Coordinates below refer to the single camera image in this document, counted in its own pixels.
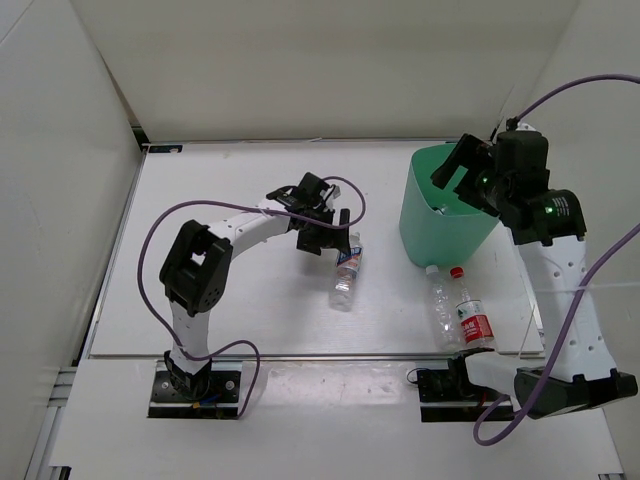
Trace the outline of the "blue label pepsi bottle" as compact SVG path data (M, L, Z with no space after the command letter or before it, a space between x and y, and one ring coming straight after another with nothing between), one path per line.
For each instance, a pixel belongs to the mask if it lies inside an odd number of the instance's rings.
M449 205L434 207L433 210L440 215L452 215L452 209Z

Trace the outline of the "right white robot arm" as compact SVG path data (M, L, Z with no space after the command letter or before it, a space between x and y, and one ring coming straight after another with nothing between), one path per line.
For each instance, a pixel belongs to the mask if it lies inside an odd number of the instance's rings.
M431 176L458 199L509 229L534 289L545 335L545 364L474 348L449 362L449 387L470 400L484 388L517 400L539 419L601 407L639 391L606 346L586 286L586 223L578 197L549 186L548 140L511 130L495 142L463 135Z

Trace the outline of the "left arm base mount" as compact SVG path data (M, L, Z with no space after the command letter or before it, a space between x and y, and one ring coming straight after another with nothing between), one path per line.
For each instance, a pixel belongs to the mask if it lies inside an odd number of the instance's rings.
M194 392L180 386L162 361L156 363L147 417L152 419L236 419L240 410L241 362L214 362Z

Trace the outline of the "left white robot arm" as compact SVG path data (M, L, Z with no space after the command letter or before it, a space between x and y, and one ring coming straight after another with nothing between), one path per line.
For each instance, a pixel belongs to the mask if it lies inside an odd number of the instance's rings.
M232 261L273 237L297 233L296 248L319 255L325 249L350 250L350 212L334 221L339 187L307 173L299 184L268 193L250 207L229 204L237 215L213 224L189 220L180 228L161 267L173 338L165 365L173 387L188 400L210 389L212 354L208 347L211 310L221 300Z

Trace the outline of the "orange label water bottle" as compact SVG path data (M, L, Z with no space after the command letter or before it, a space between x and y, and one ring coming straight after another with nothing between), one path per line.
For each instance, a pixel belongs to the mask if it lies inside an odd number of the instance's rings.
M335 264L333 287L329 305L338 311L349 311L353 305L359 272L362 265L363 245L358 232L349 237L350 251L339 253Z

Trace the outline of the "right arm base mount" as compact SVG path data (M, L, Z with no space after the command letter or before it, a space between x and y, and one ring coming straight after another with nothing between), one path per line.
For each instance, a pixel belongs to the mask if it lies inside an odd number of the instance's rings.
M488 388L462 386L448 368L416 366L406 380L418 390L422 423L474 423L500 396Z

